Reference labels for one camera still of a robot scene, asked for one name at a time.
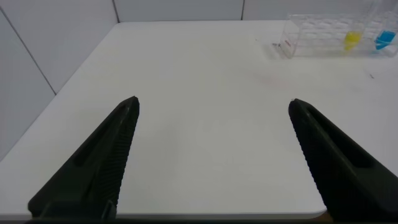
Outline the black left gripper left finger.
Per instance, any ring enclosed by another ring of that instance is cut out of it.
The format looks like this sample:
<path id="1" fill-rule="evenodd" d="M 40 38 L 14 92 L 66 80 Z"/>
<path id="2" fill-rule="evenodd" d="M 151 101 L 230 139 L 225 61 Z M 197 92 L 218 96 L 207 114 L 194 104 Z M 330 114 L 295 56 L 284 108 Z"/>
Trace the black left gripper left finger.
<path id="1" fill-rule="evenodd" d="M 135 96 L 120 102 L 31 198 L 32 218 L 114 219 L 139 111 Z"/>

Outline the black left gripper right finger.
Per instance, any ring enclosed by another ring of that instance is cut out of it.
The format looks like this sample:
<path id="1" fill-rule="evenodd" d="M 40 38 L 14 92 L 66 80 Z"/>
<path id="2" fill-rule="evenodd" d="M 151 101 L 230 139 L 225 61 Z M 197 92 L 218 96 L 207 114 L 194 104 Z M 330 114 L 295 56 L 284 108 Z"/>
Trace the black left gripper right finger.
<path id="1" fill-rule="evenodd" d="M 396 175 L 311 104 L 292 100 L 289 116 L 334 221 L 397 221 Z"/>

